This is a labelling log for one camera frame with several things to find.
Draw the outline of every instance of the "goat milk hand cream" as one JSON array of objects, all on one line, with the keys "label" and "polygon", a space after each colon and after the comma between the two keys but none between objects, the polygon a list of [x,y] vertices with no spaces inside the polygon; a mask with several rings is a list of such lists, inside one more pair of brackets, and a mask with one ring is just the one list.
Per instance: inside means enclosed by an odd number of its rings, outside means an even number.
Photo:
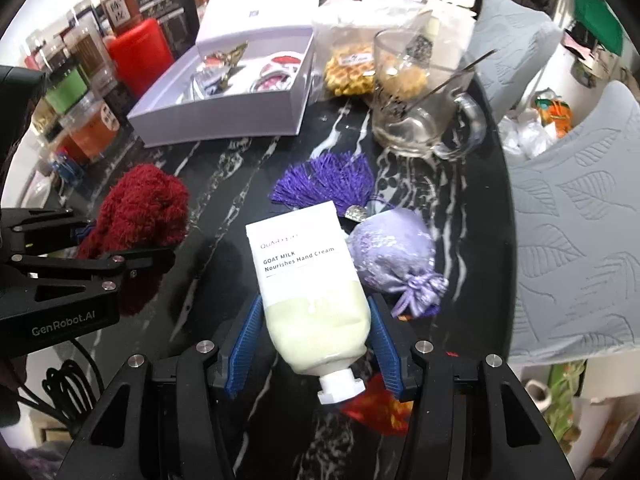
[{"label": "goat milk hand cream", "polygon": [[371,316],[333,202],[246,227],[273,345],[298,374],[320,377],[322,404],[364,391],[349,368]]}]

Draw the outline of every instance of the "gray cushion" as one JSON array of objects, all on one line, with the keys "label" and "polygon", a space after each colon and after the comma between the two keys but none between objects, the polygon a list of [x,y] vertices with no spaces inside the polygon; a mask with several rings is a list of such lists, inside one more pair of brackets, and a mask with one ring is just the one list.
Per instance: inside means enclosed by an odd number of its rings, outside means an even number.
[{"label": "gray cushion", "polygon": [[619,82],[545,153],[510,168],[518,284],[510,364],[640,344],[640,107]]},{"label": "gray cushion", "polygon": [[544,12],[511,0],[482,0],[468,53],[477,59],[492,48],[498,50],[478,65],[497,123],[520,100],[561,38],[562,30]]}]

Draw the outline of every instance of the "glass mug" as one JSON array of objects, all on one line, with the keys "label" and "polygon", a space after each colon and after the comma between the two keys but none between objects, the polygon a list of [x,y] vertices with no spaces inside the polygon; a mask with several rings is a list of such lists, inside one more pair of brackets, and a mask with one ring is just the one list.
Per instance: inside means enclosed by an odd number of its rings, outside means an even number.
[{"label": "glass mug", "polygon": [[[486,133],[484,113],[466,93],[474,71],[450,70],[416,59],[409,52],[418,37],[414,30],[391,28],[374,38],[374,138],[402,156],[428,156],[433,152],[444,159],[462,158],[482,142]],[[443,88],[430,94],[452,76]],[[457,146],[451,148],[442,137],[458,115],[468,126],[468,139],[461,142],[454,129]]]}]

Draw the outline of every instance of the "waffle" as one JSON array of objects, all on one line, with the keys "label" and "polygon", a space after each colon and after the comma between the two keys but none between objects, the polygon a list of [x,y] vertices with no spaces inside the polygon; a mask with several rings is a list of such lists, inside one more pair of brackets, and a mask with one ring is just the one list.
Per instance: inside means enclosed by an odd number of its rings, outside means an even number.
[{"label": "waffle", "polygon": [[424,69],[415,65],[400,66],[399,69],[380,74],[378,77],[384,91],[395,99],[406,101],[418,97],[427,85]]},{"label": "waffle", "polygon": [[335,49],[324,68],[324,82],[337,96],[372,93],[373,79],[373,46],[370,43]]}]

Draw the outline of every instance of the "red knit fabric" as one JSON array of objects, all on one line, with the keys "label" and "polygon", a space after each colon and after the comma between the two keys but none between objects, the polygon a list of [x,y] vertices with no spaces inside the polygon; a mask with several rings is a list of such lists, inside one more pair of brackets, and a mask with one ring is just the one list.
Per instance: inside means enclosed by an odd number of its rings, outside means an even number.
[{"label": "red knit fabric", "polygon": [[[189,193],[178,178],[153,164],[133,168],[104,199],[94,230],[79,247],[78,258],[179,244],[186,235],[188,201]],[[158,291],[161,278],[126,278],[122,313],[138,313]]]}]

